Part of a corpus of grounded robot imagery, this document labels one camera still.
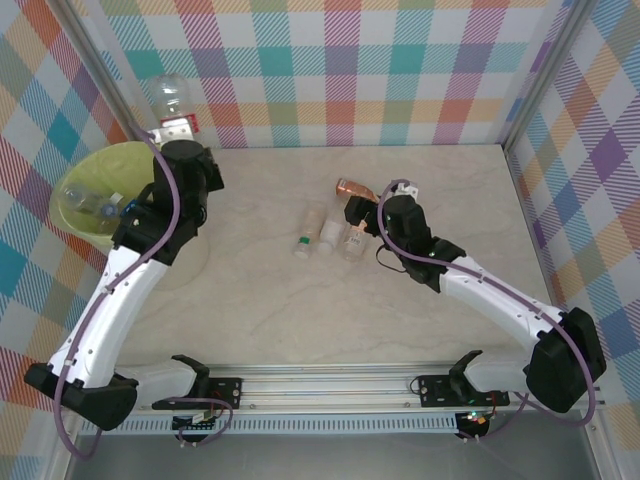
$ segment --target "bottle cap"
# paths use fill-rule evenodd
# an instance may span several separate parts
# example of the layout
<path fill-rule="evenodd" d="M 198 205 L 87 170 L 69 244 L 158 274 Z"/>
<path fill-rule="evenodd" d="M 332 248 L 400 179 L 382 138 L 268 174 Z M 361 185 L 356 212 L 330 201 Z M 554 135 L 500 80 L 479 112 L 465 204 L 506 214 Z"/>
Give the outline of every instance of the bottle cap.
<path fill-rule="evenodd" d="M 302 259 L 307 259 L 311 256 L 311 246 L 308 243 L 298 242 L 293 254 Z"/>
<path fill-rule="evenodd" d="M 318 253 L 322 255 L 331 255 L 333 253 L 333 245 L 329 242 L 321 242 L 318 244 Z"/>

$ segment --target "small white bottle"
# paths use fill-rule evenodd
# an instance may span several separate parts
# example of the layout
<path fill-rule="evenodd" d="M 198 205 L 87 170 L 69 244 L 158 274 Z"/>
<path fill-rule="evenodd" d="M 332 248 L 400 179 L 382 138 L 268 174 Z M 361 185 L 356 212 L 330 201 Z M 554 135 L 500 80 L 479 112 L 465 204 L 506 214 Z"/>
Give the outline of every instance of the small white bottle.
<path fill-rule="evenodd" d="M 329 213 L 322 226 L 320 242 L 318 243 L 318 252 L 322 255 L 331 255 L 342 239 L 344 228 L 347 225 L 344 218 L 344 207 L 347 204 L 347 200 L 348 197 L 336 196 L 331 213 Z"/>
<path fill-rule="evenodd" d="M 322 202 L 309 202 L 300 228 L 300 237 L 293 254 L 298 258 L 309 258 L 311 245 L 318 240 L 320 229 L 327 216 L 327 207 Z"/>
<path fill-rule="evenodd" d="M 362 258 L 364 249 L 369 242 L 369 235 L 365 233 L 365 222 L 360 222 L 360 225 L 354 227 L 353 225 L 347 230 L 347 234 L 342 242 L 342 256 L 345 260 L 350 262 L 357 262 Z"/>

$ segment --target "white table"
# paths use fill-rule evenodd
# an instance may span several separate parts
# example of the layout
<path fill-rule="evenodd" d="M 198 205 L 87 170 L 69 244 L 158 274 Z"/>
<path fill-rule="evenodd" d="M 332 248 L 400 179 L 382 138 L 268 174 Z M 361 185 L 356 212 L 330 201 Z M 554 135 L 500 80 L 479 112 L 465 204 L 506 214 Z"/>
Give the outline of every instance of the white table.
<path fill-rule="evenodd" d="M 226 188 L 209 195 L 211 249 L 190 284 L 154 292 L 120 364 L 183 353 L 207 364 L 455 361 L 469 350 L 517 347 L 491 320 L 389 271 L 372 239 L 360 263 L 292 255 L 305 202 L 331 202 L 339 177 L 380 193 L 391 179 L 420 187 L 434 235 L 488 271 L 548 302 L 498 146 L 223 150 Z M 390 253 L 381 259 L 399 265 Z"/>

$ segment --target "plaid wall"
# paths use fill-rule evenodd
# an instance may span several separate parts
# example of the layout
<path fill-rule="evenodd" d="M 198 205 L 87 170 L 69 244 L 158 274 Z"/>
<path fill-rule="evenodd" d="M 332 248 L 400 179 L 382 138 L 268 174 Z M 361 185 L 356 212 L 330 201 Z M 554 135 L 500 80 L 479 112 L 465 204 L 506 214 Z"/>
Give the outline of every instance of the plaid wall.
<path fill-rule="evenodd" d="M 598 320 L 619 455 L 640 470 L 640 0 L 598 4 L 512 166 L 558 303 Z"/>
<path fill-rule="evenodd" d="M 43 463 L 52 402 L 22 380 L 80 316 L 104 257 L 54 227 L 53 185 L 125 136 L 45 0 L 5 0 L 0 16 L 0 478 Z"/>
<path fill-rule="evenodd" d="M 179 72 L 224 148 L 495 143 L 571 3 L 74 2 L 139 122 Z"/>

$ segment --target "purple cable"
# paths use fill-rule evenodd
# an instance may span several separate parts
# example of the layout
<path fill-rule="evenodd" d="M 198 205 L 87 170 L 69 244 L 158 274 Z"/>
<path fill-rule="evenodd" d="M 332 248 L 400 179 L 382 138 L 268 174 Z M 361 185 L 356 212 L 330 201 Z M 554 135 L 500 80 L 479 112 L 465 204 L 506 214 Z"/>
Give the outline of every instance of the purple cable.
<path fill-rule="evenodd" d="M 171 212 L 171 220 L 169 221 L 169 226 L 167 227 L 167 231 L 164 233 L 164 235 L 162 235 L 160 240 L 158 240 L 158 242 L 153 247 L 151 247 L 143 255 L 141 255 L 140 258 L 138 258 L 138 260 L 133 262 L 124 272 L 122 272 L 119 276 L 117 276 L 111 283 L 106 285 L 105 289 L 110 292 L 112 292 L 113 289 L 120 284 L 120 282 L 123 282 L 129 275 L 131 275 L 131 273 L 134 272 L 140 265 L 147 262 L 158 250 L 160 250 L 164 246 L 165 243 L 167 243 L 167 241 L 171 238 L 171 235 L 173 235 L 173 232 L 175 231 L 176 226 L 178 225 L 178 220 L 180 218 L 180 193 L 178 192 L 178 186 L 176 185 L 176 181 L 173 178 L 173 174 L 171 173 L 171 169 L 169 168 L 167 161 L 164 159 L 162 154 L 158 151 L 158 149 L 153 144 L 153 142 L 149 140 L 149 136 L 147 135 L 147 132 L 142 130 L 137 125 L 131 125 L 131 127 L 133 128 L 133 131 L 138 136 L 138 138 L 143 142 L 145 142 L 147 146 L 151 149 L 151 151 L 153 152 L 153 155 L 156 157 L 156 160 L 158 161 L 158 164 L 160 165 L 160 168 L 162 168 L 162 172 L 164 173 L 165 177 L 167 178 L 167 181 L 169 182 L 169 190 L 171 190 L 171 197 L 173 200 L 173 210 Z M 55 394 L 53 396 L 53 418 L 55 420 L 56 430 L 58 431 L 60 440 L 62 440 L 62 443 L 67 448 L 67 450 L 69 450 L 69 452 L 71 452 L 73 456 L 75 456 L 80 460 L 88 460 L 96 452 L 96 449 L 98 447 L 98 441 L 100 440 L 100 436 L 102 435 L 102 430 L 98 429 L 98 433 L 96 434 L 95 441 L 93 442 L 93 445 L 91 446 L 91 449 L 89 450 L 88 453 L 83 453 L 80 450 L 78 450 L 78 448 L 74 445 L 71 438 L 69 438 L 69 434 L 65 430 L 64 423 L 62 421 L 62 391 L 64 388 L 64 384 L 67 380 L 67 377 L 69 375 L 71 362 L 73 362 L 73 357 L 78 351 L 78 345 L 80 345 L 80 342 L 82 341 L 82 337 L 87 331 L 87 328 L 91 323 L 91 320 L 93 319 L 98 308 L 100 307 L 100 305 L 102 304 L 102 302 L 106 297 L 107 297 L 106 293 L 104 292 L 100 293 L 96 297 L 95 301 L 91 304 L 91 306 L 87 310 L 86 315 L 84 316 L 84 319 L 80 323 L 80 326 L 78 327 L 78 331 L 76 332 L 76 335 L 74 336 L 73 341 L 71 342 L 71 345 L 69 345 L 69 350 L 67 352 L 67 356 L 65 357 L 65 362 L 62 367 L 62 370 L 60 371 L 60 376 L 58 377 L 58 383 L 56 384 Z"/>
<path fill-rule="evenodd" d="M 383 216 L 382 210 L 383 210 L 383 204 L 385 199 L 387 198 L 387 195 L 389 194 L 389 192 L 393 187 L 395 187 L 396 185 L 399 185 L 400 183 L 405 183 L 409 185 L 411 182 L 409 182 L 409 180 L 404 180 L 404 179 L 392 181 L 389 185 L 387 185 L 387 188 L 384 189 L 384 192 L 382 192 L 382 195 L 380 196 L 380 202 L 378 203 L 378 209 L 377 209 L 378 227 L 380 228 L 380 234 L 382 235 L 382 238 L 384 239 L 385 243 L 389 246 L 389 248 L 391 248 L 391 250 L 396 252 L 398 255 L 402 255 L 403 257 L 408 258 L 409 260 L 413 260 L 415 262 L 421 262 L 421 263 L 430 263 L 432 265 L 439 265 L 446 268 L 452 268 L 454 270 L 458 270 L 460 272 L 466 273 L 467 275 L 471 275 L 472 277 L 482 278 L 484 282 L 500 290 L 505 295 L 508 295 L 509 297 L 511 297 L 518 303 L 520 303 L 525 308 L 531 310 L 532 312 L 538 312 L 538 315 L 540 315 L 540 318 L 542 318 L 545 322 L 551 325 L 560 334 L 563 340 L 567 342 L 567 345 L 569 345 L 569 348 L 573 352 L 573 355 L 576 357 L 576 360 L 580 365 L 580 369 L 582 370 L 582 374 L 584 375 L 584 379 L 587 384 L 589 406 L 587 408 L 587 413 L 585 414 L 584 418 L 574 422 L 570 420 L 565 420 L 564 418 L 559 418 L 556 415 L 547 411 L 544 407 L 538 405 L 537 403 L 532 402 L 527 398 L 523 398 L 518 393 L 516 393 L 516 395 L 518 396 L 518 398 L 520 398 L 523 401 L 523 404 L 529 405 L 535 408 L 536 410 L 539 410 L 545 413 L 546 415 L 551 416 L 552 418 L 554 418 L 555 420 L 557 420 L 559 423 L 563 425 L 572 426 L 572 427 L 584 427 L 585 425 L 587 425 L 593 418 L 593 415 L 595 414 L 595 411 L 596 411 L 596 390 L 595 390 L 595 387 L 593 386 L 593 380 L 591 379 L 591 373 L 589 372 L 589 367 L 587 366 L 587 362 L 582 356 L 580 349 L 578 348 L 576 343 L 573 341 L 573 339 L 569 336 L 569 334 L 565 332 L 564 329 L 558 324 L 558 322 L 556 322 L 553 318 L 551 318 L 545 312 L 537 308 L 529 300 L 527 300 L 526 298 L 522 298 L 520 295 L 512 291 L 509 287 L 501 284 L 500 282 L 496 282 L 491 277 L 482 277 L 481 274 L 476 272 L 475 270 L 472 270 L 467 267 L 463 267 L 462 265 L 456 265 L 455 263 L 445 262 L 443 260 L 437 260 L 435 258 L 430 258 L 430 257 L 420 257 L 418 255 L 413 255 L 409 252 L 402 250 L 400 247 L 398 247 L 395 243 L 391 241 L 391 239 L 389 238 L 389 235 L 384 229 L 384 222 L 382 219 L 382 216 Z"/>
<path fill-rule="evenodd" d="M 189 403 L 191 403 L 191 402 L 211 403 L 212 405 L 221 405 L 224 408 L 226 408 L 227 411 L 229 412 L 229 419 L 225 422 L 224 426 L 220 429 L 220 431 L 216 432 L 216 433 L 214 433 L 212 435 L 209 435 L 207 438 L 205 438 L 201 442 L 197 443 L 196 445 L 206 445 L 207 443 L 211 443 L 214 440 L 217 440 L 231 426 L 231 421 L 233 420 L 233 407 L 230 404 L 228 404 L 227 402 L 225 402 L 224 400 L 218 400 L 218 399 L 215 399 L 215 398 L 172 397 L 172 398 L 167 398 L 167 401 L 168 402 L 189 402 Z M 184 431 L 184 427 L 180 428 L 178 430 L 178 438 L 180 439 L 181 442 L 191 445 L 184 438 L 182 438 L 182 432 L 183 431 Z"/>

